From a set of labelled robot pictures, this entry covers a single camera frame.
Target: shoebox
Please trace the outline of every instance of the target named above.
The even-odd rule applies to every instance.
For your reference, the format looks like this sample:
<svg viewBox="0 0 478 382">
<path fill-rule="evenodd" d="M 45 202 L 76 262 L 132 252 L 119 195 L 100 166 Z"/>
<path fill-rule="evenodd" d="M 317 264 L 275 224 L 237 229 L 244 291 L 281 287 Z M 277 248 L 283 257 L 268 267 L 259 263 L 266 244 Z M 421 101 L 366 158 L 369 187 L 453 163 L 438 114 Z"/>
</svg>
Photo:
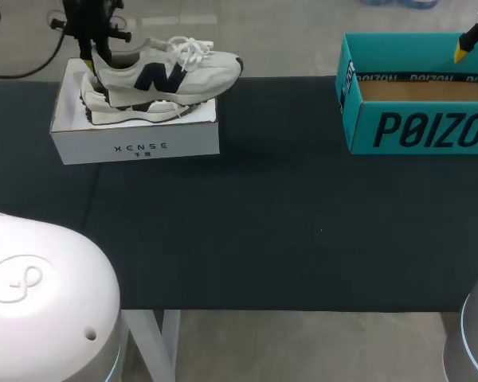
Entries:
<svg viewBox="0 0 478 382">
<path fill-rule="evenodd" d="M 80 59 L 71 59 L 58 94 L 50 134 L 66 165 L 219 154 L 216 100 L 164 123 L 92 125 L 80 99 Z"/>
<path fill-rule="evenodd" d="M 352 154 L 478 154 L 478 44 L 460 33 L 347 33 L 336 92 Z"/>
</svg>

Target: black table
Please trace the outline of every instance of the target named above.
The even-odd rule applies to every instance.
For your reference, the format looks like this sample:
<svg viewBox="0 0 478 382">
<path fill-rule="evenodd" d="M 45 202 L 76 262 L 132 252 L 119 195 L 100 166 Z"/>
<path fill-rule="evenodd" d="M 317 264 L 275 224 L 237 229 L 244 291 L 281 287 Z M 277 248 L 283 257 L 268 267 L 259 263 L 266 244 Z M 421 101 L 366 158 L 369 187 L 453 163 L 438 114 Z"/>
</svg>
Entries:
<svg viewBox="0 0 478 382">
<path fill-rule="evenodd" d="M 353 156 L 334 78 L 241 79 L 219 156 L 63 166 L 57 84 L 0 82 L 0 211 L 108 255 L 124 309 L 458 310 L 478 156 Z"/>
</svg>

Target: white sneaker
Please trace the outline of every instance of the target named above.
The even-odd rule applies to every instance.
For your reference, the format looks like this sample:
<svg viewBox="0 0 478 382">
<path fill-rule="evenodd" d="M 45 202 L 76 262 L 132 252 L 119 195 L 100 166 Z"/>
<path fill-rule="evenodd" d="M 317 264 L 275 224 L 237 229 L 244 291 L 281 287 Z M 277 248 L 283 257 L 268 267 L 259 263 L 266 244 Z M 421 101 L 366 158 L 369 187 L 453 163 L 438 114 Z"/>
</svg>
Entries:
<svg viewBox="0 0 478 382">
<path fill-rule="evenodd" d="M 160 123 L 186 114 L 189 106 L 173 102 L 149 102 L 130 107 L 114 108 L 107 102 L 106 89 L 90 72 L 84 74 L 81 83 L 81 100 L 87 108 L 87 119 L 94 125 L 121 123 L 133 119 Z"/>
<path fill-rule="evenodd" d="M 136 51 L 114 54 L 111 65 L 96 49 L 92 60 L 113 107 L 156 100 L 187 106 L 219 96 L 242 72 L 241 58 L 212 48 L 212 42 L 193 38 L 150 39 Z"/>
</svg>

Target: teal box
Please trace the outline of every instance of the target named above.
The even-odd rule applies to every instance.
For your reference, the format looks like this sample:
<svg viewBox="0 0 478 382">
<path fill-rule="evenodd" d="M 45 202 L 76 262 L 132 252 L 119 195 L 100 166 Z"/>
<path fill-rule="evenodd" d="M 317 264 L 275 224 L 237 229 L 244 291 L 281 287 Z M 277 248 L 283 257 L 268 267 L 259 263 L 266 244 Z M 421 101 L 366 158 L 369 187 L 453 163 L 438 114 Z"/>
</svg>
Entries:
<svg viewBox="0 0 478 382">
<path fill-rule="evenodd" d="M 336 93 L 351 153 L 478 154 L 478 44 L 455 64 L 459 36 L 345 35 Z M 408 100 L 397 99 L 396 92 L 389 90 L 392 87 L 407 87 Z M 412 99 L 414 87 L 422 99 L 441 92 L 444 99 L 458 100 Z M 362 94 L 366 88 L 385 89 L 385 93 L 381 100 L 372 100 Z"/>
</svg>

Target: screw hole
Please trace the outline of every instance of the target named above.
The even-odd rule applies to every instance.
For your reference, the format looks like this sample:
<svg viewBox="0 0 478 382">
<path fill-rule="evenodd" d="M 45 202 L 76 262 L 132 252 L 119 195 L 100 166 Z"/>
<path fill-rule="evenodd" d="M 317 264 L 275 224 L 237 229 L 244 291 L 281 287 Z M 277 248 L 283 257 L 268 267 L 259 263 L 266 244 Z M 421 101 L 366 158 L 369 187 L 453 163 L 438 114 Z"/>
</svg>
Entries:
<svg viewBox="0 0 478 382">
<path fill-rule="evenodd" d="M 89 341 L 95 341 L 97 338 L 96 331 L 93 328 L 85 329 L 85 336 Z"/>
</svg>

